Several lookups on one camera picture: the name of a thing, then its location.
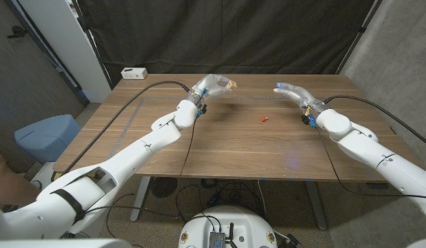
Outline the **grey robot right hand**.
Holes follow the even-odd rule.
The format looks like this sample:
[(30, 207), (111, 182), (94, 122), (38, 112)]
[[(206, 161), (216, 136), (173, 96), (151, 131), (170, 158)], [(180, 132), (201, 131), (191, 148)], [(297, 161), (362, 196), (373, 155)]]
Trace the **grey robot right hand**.
[(294, 102), (299, 107), (309, 107), (316, 112), (323, 112), (329, 109), (324, 102), (315, 98), (301, 86), (278, 82), (273, 91), (277, 94), (282, 94), (286, 99)]

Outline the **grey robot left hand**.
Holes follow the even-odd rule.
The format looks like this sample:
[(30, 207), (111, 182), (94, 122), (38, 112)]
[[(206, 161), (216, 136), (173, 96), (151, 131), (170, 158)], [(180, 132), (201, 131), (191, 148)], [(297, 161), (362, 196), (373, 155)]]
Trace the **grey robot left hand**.
[(192, 87), (185, 99), (198, 104), (201, 99), (216, 98), (222, 94), (231, 93), (236, 87), (236, 82), (225, 76), (209, 74)]

